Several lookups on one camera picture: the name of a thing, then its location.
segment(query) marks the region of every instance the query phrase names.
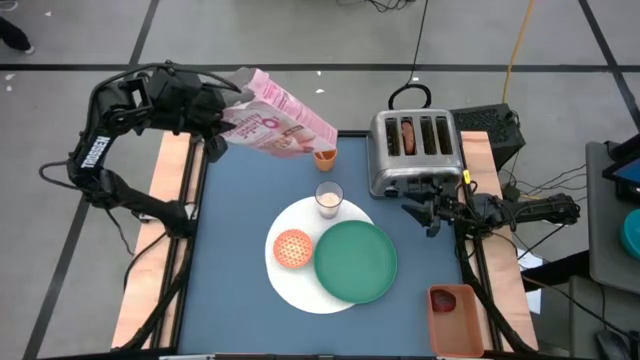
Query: toaster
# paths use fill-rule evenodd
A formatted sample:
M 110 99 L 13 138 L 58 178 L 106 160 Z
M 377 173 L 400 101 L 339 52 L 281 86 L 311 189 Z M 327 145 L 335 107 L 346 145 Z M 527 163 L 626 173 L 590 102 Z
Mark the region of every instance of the toaster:
M 457 185 L 464 169 L 453 115 L 436 109 L 378 113 L 367 135 L 367 161 L 376 198 Z

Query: toaster slot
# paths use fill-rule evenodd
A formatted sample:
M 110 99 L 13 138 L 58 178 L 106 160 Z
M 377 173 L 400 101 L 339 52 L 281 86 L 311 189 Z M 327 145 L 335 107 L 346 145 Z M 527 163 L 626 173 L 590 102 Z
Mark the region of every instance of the toaster slot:
M 440 153 L 443 155 L 453 154 L 451 148 L 451 138 L 449 137 L 449 127 L 447 126 L 447 118 L 438 116 L 436 118 L 436 131 L 438 131 L 438 143 L 440 144 Z
M 424 143 L 424 153 L 427 155 L 435 155 L 437 153 L 436 137 L 433 133 L 431 117 L 420 117 L 420 130 L 422 132 L 422 142 Z
M 416 134 L 413 131 L 413 121 L 410 117 L 403 117 L 400 120 L 402 128 L 402 144 L 404 145 L 405 155 L 416 154 Z
M 400 156 L 400 134 L 398 133 L 398 120 L 388 118 L 384 121 L 387 133 L 387 151 L 389 156 Z

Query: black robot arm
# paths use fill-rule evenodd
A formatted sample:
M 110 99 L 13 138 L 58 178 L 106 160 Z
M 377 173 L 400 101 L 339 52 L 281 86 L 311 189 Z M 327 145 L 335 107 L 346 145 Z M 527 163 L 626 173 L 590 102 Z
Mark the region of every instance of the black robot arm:
M 580 206 L 571 196 L 557 194 L 545 199 L 510 202 L 490 194 L 474 194 L 472 206 L 458 201 L 457 194 L 447 192 L 438 183 L 430 191 L 406 193 L 405 196 L 420 205 L 403 204 L 402 208 L 427 227 L 427 237 L 434 237 L 440 230 L 440 222 L 465 223 L 467 235 L 488 236 L 492 230 L 510 225 L 546 220 L 554 224 L 572 225 L 580 217 Z
M 222 121 L 223 94 L 240 90 L 225 79 L 203 75 L 221 84 L 203 83 L 197 71 L 167 62 L 142 66 L 94 88 L 86 128 L 67 162 L 69 179 L 87 201 L 107 210 L 122 206 L 153 216 L 172 236 L 192 234 L 192 220 L 183 205 L 129 187 L 116 173 L 103 168 L 103 163 L 118 136 L 131 130 L 141 135 L 147 128 L 199 135 L 209 161 L 217 161 L 227 149 L 220 134 L 234 128 Z
M 524 222 L 547 220 L 554 224 L 575 224 L 580 217 L 580 206 L 564 194 L 514 203 L 489 194 L 473 194 L 468 184 L 461 186 L 465 190 L 467 203 L 458 201 L 457 190 L 445 189 L 445 186 L 434 180 L 427 192 L 405 194 L 407 198 L 420 205 L 404 204 L 402 208 L 422 226 L 428 228 L 427 237 L 436 236 L 441 220 L 455 225 L 456 252 L 460 256 L 462 275 L 466 283 L 473 288 L 488 316 L 495 322 L 513 351 L 535 352 L 513 330 L 475 276 L 469 264 L 465 241 L 471 239 L 476 246 L 481 247 L 481 240 L 490 236 L 493 230 L 509 225 L 515 231 L 515 225 Z

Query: gray floor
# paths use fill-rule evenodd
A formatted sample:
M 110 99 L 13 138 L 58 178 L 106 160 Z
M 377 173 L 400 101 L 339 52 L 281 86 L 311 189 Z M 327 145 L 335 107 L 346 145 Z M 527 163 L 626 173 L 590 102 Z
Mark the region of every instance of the gray floor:
M 0 199 L 6 204 L 0 229 L 0 349 L 3 359 L 22 358 L 49 287 L 79 195 L 37 176 L 44 162 L 64 159 L 85 122 L 91 88 L 111 75 L 91 64 L 127 64 L 151 0 L 23 0 L 2 16 L 21 26 L 37 47 L 26 57 L 0 46 Z M 378 13 L 354 0 L 160 0 L 140 63 L 167 58 L 189 64 L 391 64 L 388 71 L 271 72 L 272 77 L 340 129 L 366 129 L 386 107 L 390 93 L 409 73 L 423 0 L 401 11 Z M 634 0 L 589 0 L 621 65 L 640 64 L 640 24 Z M 526 0 L 431 0 L 418 63 L 504 65 L 508 63 Z M 11 64 L 33 64 L 11 67 Z M 48 64 L 87 64 L 74 71 Z M 538 0 L 517 64 L 607 65 L 578 0 Z M 464 67 L 416 72 L 433 92 L 434 108 L 499 103 L 504 73 Z M 640 96 L 640 74 L 625 73 Z M 421 104 L 405 94 L 397 107 Z M 584 163 L 587 141 L 623 141 L 637 132 L 610 72 L 514 73 L 508 103 L 517 110 L 527 146 L 515 166 L 520 180 L 540 184 Z M 160 134 L 123 137 L 108 166 L 137 188 L 148 188 Z M 60 178 L 64 173 L 52 170 Z M 584 178 L 573 182 L 584 184 Z M 573 191 L 577 198 L 585 192 Z M 586 206 L 581 221 L 536 249 L 554 260 L 587 248 Z M 115 211 L 133 243 L 139 225 Z M 536 223 L 518 234 L 532 245 L 552 230 Z M 80 234 L 40 357 L 109 349 L 122 276 L 130 260 L 106 215 L 90 209 Z M 553 303 L 545 300 L 543 314 Z M 539 337 L 562 341 L 557 317 L 536 319 Z

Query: snack bag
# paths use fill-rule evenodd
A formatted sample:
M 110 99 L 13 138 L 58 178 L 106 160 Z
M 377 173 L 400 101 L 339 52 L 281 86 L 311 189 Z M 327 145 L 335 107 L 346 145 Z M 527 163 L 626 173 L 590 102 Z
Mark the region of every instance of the snack bag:
M 249 93 L 248 101 L 227 107 L 223 120 L 236 128 L 222 134 L 226 141 L 277 157 L 329 151 L 338 131 L 269 79 L 260 69 L 242 68 L 227 78 Z

